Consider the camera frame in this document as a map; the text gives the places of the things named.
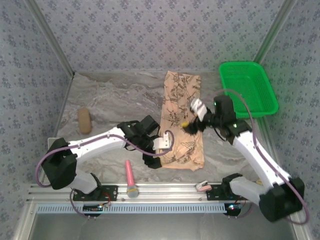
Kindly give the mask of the pink and white clip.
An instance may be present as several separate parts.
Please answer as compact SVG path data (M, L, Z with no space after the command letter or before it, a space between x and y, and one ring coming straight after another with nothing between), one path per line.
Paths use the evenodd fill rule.
M200 193L204 193L204 192L207 192L207 191L211 191L212 190L212 186L209 184L209 182L207 180L204 180L200 183L198 183L196 186L195 186L196 190Z

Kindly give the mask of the brown cardboard tube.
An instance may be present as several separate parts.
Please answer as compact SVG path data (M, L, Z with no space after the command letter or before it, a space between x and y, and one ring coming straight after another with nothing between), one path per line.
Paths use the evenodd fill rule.
M78 110L78 127L81 134L88 135L92 131L90 111L87 108Z

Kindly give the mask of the aluminium frame post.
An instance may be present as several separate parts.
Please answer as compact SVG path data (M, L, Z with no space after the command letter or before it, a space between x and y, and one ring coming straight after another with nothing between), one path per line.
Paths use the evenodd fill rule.
M61 64L62 68L66 72L66 74L73 79L74 77L74 70L72 69L67 56L63 52L58 39L55 37L52 29L50 28L45 15L42 13L39 5L37 4L36 0L23 0L26 6L28 7L31 15L33 16L35 22L41 29L43 35L45 36L48 44L50 45L52 51L56 55L59 63Z
M279 32L281 31L283 25L285 24L287 18L289 17L294 6L297 4L298 0L283 0L272 25L270 26L268 32L266 33L258 51L256 52L253 62L262 64L268 51L272 47L274 41L276 40Z

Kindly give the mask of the aluminium mounting rail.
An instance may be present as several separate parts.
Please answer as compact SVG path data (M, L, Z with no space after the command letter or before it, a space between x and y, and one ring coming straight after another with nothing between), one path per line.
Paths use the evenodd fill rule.
M204 203L207 196L204 192L196 190L195 182L147 182L138 183L138 196L129 198L127 196L127 183L116 183L118 186L116 203ZM54 190L50 187L42 188L32 184L26 195L27 202L35 203L67 203L71 189L62 188Z

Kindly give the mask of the grey metal panel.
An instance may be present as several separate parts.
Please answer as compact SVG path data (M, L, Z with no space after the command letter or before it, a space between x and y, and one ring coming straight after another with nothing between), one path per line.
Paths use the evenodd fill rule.
M38 214L29 240L297 240L286 221L270 223L253 210L240 219L223 214Z

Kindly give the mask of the pink toy microphone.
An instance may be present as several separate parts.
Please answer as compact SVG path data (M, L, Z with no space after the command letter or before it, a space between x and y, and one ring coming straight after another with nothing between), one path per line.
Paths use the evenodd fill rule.
M131 199L137 198L139 195L138 187L135 184L131 162L125 162L126 179L127 179L127 196Z

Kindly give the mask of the green plastic basket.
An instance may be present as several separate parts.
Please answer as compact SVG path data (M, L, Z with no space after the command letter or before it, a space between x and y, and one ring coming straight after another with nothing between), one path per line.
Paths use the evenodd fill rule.
M219 66L224 89L232 89L245 100L253 118L275 114L279 104L264 68L252 61L231 61Z

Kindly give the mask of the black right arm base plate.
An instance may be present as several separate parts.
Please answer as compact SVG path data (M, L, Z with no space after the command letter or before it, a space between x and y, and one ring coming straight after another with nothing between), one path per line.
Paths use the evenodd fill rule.
M245 200L244 197L236 195L226 184L211 184L211 190L206 191L208 201L235 201Z

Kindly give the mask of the white plastic card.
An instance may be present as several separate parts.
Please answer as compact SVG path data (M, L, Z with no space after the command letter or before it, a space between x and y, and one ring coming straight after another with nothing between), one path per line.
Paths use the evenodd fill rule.
M56 141L58 140L59 138L58 137L49 137L47 139L47 149L50 150L50 149L57 149L57 143Z

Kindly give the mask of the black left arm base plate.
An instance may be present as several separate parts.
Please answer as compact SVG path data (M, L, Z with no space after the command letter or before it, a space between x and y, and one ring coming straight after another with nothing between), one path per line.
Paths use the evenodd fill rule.
M72 200L76 202L108 202L116 201L118 197L117 185L101 185L89 194L75 190Z

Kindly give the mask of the peach printed t-shirt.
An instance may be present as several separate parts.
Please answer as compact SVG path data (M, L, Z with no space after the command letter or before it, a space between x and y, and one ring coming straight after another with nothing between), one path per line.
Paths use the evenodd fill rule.
M196 171L204 167L202 133L186 133L182 125L195 119L189 103L200 97L201 77L168 71L164 78L160 133L170 130L174 136L172 151L160 157L163 168Z

